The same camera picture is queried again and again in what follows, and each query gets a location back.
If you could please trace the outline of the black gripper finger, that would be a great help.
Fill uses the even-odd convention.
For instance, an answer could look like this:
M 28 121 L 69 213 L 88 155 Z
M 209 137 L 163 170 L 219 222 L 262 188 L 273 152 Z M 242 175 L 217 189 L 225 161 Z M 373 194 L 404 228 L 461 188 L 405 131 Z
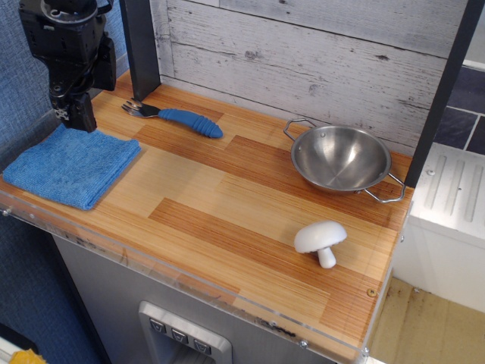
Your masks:
M 88 133 L 96 129 L 91 97 L 88 93 L 68 95 L 65 98 L 52 98 L 52 107 L 56 118 L 65 127 Z
M 114 41 L 104 36 L 98 49 L 98 57 L 93 69 L 93 86 L 97 89 L 113 91 L 116 84 L 116 55 Z

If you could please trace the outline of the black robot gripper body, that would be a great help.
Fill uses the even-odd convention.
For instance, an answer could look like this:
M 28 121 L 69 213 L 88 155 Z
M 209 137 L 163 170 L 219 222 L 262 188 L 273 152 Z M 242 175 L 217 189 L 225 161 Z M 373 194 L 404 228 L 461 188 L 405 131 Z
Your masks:
M 20 21 L 34 58 L 48 68 L 51 99 L 66 99 L 96 85 L 107 53 L 107 5 L 97 1 L 20 1 Z

